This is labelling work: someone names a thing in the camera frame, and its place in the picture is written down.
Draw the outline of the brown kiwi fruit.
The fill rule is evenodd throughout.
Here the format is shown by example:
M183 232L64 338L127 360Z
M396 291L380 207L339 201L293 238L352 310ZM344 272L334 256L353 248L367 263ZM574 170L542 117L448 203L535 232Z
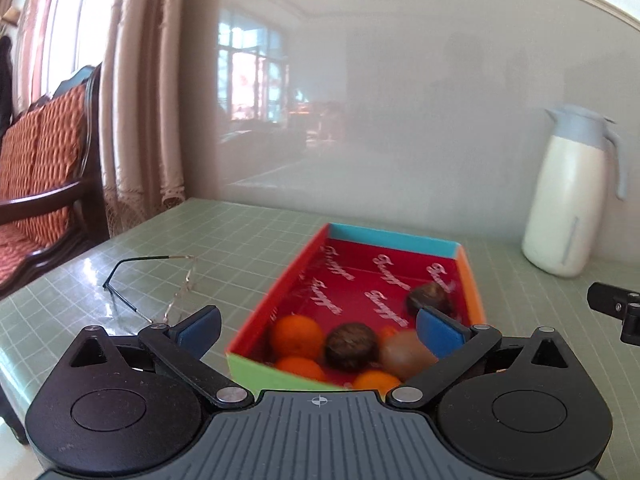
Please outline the brown kiwi fruit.
M438 362L415 330L403 330L380 343L378 357L386 373L405 382Z

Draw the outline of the orange mandarin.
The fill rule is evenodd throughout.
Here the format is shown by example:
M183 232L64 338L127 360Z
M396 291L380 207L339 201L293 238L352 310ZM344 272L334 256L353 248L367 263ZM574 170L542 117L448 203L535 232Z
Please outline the orange mandarin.
M298 356L319 361L323 352L324 333L312 318L292 314L273 323L269 331L269 343L277 359Z
M326 373L323 368L316 361L302 358L301 356L286 356L280 359L274 367L281 372L314 380L315 382L326 381Z
M382 398L397 388L401 381L394 375L382 370L366 370L359 374L352 382L355 390L375 390Z

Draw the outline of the dark walnut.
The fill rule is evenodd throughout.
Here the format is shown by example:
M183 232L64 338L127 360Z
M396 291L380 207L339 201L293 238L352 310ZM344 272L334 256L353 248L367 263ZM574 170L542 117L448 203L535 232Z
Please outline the dark walnut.
M324 360L343 372L363 370L378 360L378 336L362 323L344 323L326 335Z

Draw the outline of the orange mandarin front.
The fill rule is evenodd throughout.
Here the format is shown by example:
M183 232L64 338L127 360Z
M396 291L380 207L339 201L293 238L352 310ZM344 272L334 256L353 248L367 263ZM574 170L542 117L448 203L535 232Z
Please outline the orange mandarin front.
M316 361L302 358L301 356L286 356L280 359L274 367L281 372L314 380L315 382L326 381L326 373L323 368Z

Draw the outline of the orange carrot piece front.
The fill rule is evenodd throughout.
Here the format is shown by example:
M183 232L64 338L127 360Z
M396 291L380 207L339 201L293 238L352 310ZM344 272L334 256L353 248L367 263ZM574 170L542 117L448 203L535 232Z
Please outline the orange carrot piece front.
M399 333L399 330L394 326L385 326L378 331L378 341L384 342L386 339L393 337Z

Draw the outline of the green grid tablecloth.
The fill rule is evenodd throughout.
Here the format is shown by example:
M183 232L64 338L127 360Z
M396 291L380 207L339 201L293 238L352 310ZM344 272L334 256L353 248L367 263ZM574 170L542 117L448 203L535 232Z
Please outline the green grid tablecloth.
M183 318L216 304L224 325L206 361L224 352L258 301L326 220L316 214L189 200L38 278L1 304L1 383L19 415L78 330L131 334L164 314ZM556 328L610 408L605 477L639 474L639 351L620 324L592 312L593 282L639 286L633 263L593 259L574 280L534 268L514 244L462 237L488 322L507 335Z

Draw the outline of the white grey thermos jug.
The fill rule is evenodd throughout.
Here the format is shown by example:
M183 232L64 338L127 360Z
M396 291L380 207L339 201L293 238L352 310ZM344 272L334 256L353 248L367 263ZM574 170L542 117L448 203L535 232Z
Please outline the white grey thermos jug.
M608 148L615 154L616 188L626 200L628 164L614 122L581 106L547 110L554 122L530 206L522 253L538 269L574 278L586 266L608 192Z

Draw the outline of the thin metal eyeglasses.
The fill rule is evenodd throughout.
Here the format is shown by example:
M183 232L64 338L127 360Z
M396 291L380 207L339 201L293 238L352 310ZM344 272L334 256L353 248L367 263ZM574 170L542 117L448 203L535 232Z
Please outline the thin metal eyeglasses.
M118 260L102 288L119 307L148 324L172 324L179 306L195 283L198 258L152 255Z

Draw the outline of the colourful open cardboard box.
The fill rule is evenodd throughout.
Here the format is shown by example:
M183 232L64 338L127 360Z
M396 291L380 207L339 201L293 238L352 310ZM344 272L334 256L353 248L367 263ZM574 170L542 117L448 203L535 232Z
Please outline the colourful open cardboard box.
M485 323L474 276L464 248L450 240L329 223L270 286L266 296L230 342L231 377L252 393L262 390L344 390L353 372L329 367L322 352L316 361L325 382L277 370L269 331L279 318L298 314L315 320L326 336L348 322L376 334L385 326L416 330L406 298L411 289L436 282L447 293L452 315L464 326Z

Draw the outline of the beige lace curtain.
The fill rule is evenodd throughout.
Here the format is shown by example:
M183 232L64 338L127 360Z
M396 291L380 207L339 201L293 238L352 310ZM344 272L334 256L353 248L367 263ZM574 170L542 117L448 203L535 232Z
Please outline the beige lace curtain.
M178 97L181 10L182 0L114 0L99 126L111 235L186 199Z

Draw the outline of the hanging dark clothes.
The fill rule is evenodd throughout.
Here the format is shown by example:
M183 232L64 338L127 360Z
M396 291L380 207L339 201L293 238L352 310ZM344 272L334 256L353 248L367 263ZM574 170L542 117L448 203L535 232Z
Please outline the hanging dark clothes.
M0 38L0 124L1 134L6 132L12 122L12 41L8 36Z

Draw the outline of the straw hat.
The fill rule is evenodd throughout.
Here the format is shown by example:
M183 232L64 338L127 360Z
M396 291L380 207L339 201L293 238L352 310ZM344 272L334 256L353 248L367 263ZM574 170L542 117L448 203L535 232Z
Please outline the straw hat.
M21 10L15 6L10 6L6 12L2 14L1 21L9 24L10 26L16 26L21 17Z

